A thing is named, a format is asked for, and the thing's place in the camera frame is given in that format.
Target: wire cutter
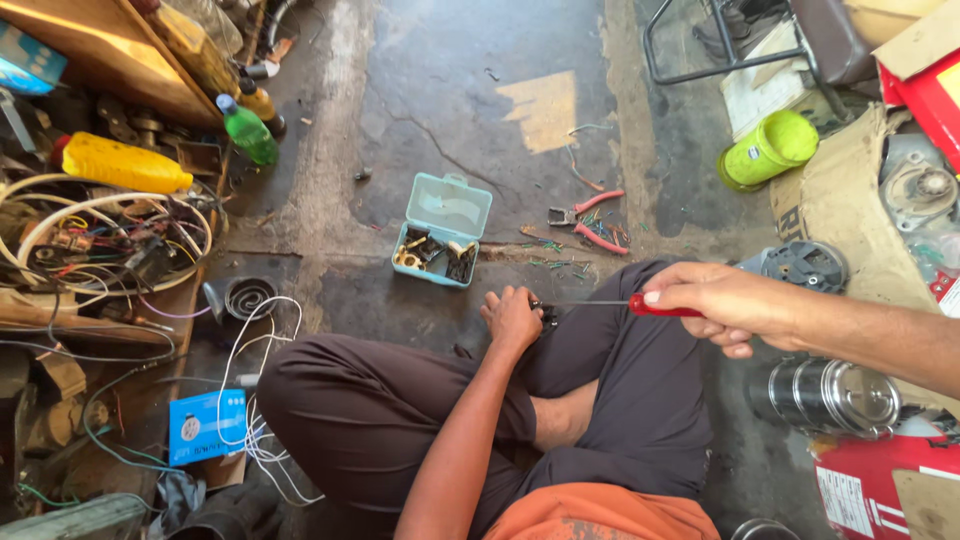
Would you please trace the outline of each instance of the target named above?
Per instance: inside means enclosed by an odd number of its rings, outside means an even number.
[[[606,193],[601,193],[596,197],[593,197],[589,201],[586,201],[585,203],[580,203],[579,205],[573,205],[573,209],[558,209],[558,208],[551,207],[550,211],[547,212],[546,222],[552,227],[563,227],[565,225],[576,224],[576,226],[573,228],[573,231],[575,233],[580,233],[583,236],[586,236],[589,241],[593,242],[594,244],[606,250],[610,250],[619,255],[626,255],[627,248],[623,248],[623,247],[611,244],[607,240],[604,240],[603,238],[598,236],[597,233],[588,229],[586,225],[584,225],[583,223],[577,220],[578,214],[581,214],[593,208],[597,204],[602,203],[608,199],[615,199],[617,197],[623,197],[623,189],[617,189],[616,191],[608,191]]]

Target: green plastic bottle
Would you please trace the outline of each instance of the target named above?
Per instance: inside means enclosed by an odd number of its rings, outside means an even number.
[[[224,114],[224,126],[233,143],[258,165],[272,165],[279,157],[274,136],[252,110],[237,105],[226,94],[217,96],[217,107]]]

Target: hand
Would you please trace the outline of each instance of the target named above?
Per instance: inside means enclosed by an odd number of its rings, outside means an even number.
[[[684,327],[720,345],[731,358],[754,354],[747,343],[754,334],[785,351],[802,349],[798,318],[814,308],[818,296],[797,285],[705,262],[669,266],[643,285],[643,292],[649,306],[702,312],[706,318],[684,317]]]
[[[499,298],[491,291],[484,300],[480,315],[487,321],[494,345],[506,347],[518,357],[540,337],[543,310],[530,309],[530,302],[538,298],[527,287],[514,289],[508,285]]]

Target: yellow plastic bottle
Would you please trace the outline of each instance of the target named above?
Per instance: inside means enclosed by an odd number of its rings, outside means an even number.
[[[151,193],[173,193],[193,184],[193,175],[156,152],[76,132],[63,148],[63,172]]]

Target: concrete floor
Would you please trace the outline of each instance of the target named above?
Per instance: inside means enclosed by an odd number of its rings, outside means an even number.
[[[669,87],[647,80],[639,36],[659,0],[301,3],[297,21],[284,21],[300,26],[300,38],[267,84],[289,124],[281,163],[237,171],[228,253],[213,271],[275,276],[303,304],[301,332],[445,353],[459,343],[480,355],[489,339],[477,309],[487,290],[526,284],[543,299],[583,297],[632,260],[739,260],[778,243],[766,191],[735,194],[717,179],[714,161],[730,143],[719,79]],[[678,0],[663,19],[656,47],[669,70],[708,65],[689,32],[704,16],[696,0]],[[612,129],[564,137],[587,123]],[[604,213],[613,211],[608,219],[631,234],[629,255],[607,255],[573,236],[562,254],[520,247],[528,239],[521,225],[544,227],[548,207],[593,194],[573,176],[564,140],[584,176],[626,191]],[[364,166],[372,177],[355,182]],[[466,291],[391,268],[418,172],[460,173],[493,195]],[[579,280],[527,264],[532,257],[591,266]],[[278,313],[287,331],[293,320]],[[196,358],[221,354],[216,329],[198,335],[208,339]],[[703,504],[721,533],[769,517],[803,538],[830,537],[804,438],[761,425],[746,409],[740,383],[748,363],[720,355],[705,362],[717,437]],[[222,370],[189,365],[198,375]],[[291,511],[283,537],[368,537],[380,525],[324,502]]]

